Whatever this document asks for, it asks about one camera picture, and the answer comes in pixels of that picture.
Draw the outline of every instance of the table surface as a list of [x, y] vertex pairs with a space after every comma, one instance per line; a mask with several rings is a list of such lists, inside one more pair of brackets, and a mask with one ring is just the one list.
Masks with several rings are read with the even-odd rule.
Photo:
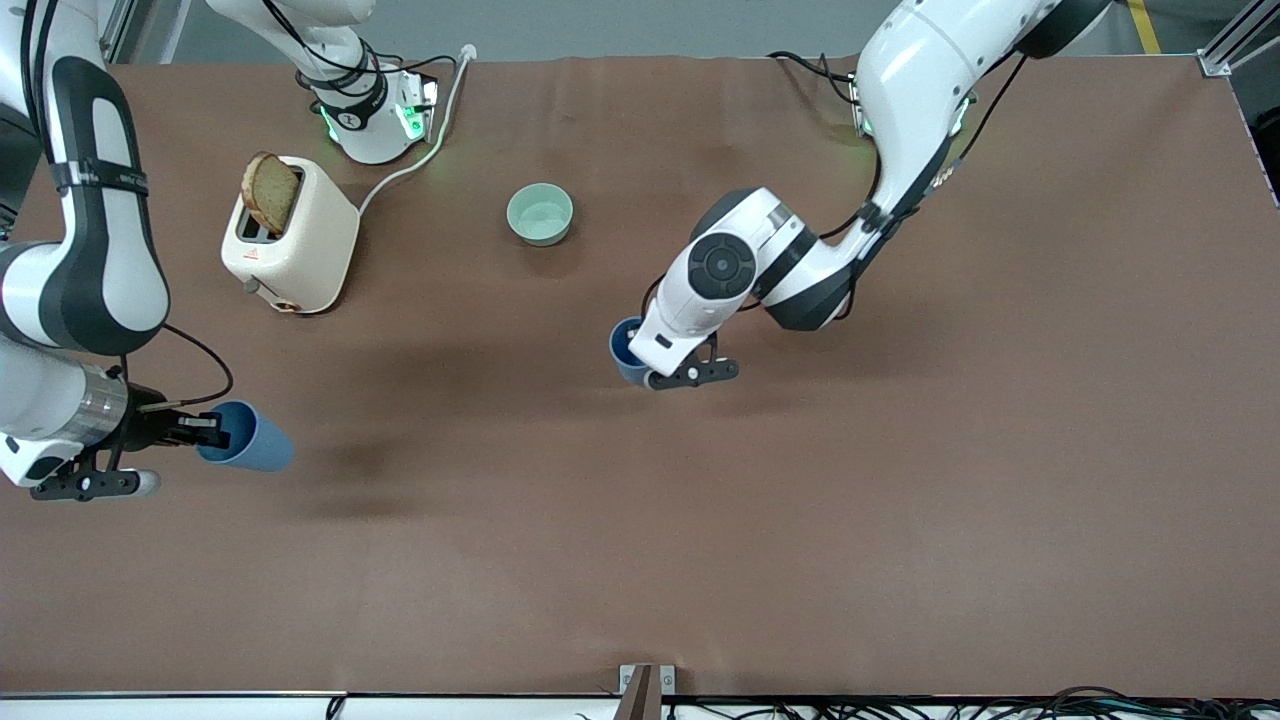
[[[4, 689], [594, 692], [653, 660], [696, 693], [1275, 693], [1280, 214], [1194, 59], [1029, 64], [849, 322], [736, 318], [741, 378], [668, 393], [605, 341], [700, 214], [767, 184], [826, 229], [870, 182], [820, 78], [479, 64], [303, 319], [220, 265], [244, 164], [306, 156], [353, 200], [388, 169], [284, 67], [115, 73], [172, 320], [298, 456], [147, 451], [140, 501], [5, 492]], [[28, 238], [60, 233], [44, 178]], [[504, 224], [536, 181], [577, 206], [553, 249]], [[168, 336], [131, 370], [220, 382]]]

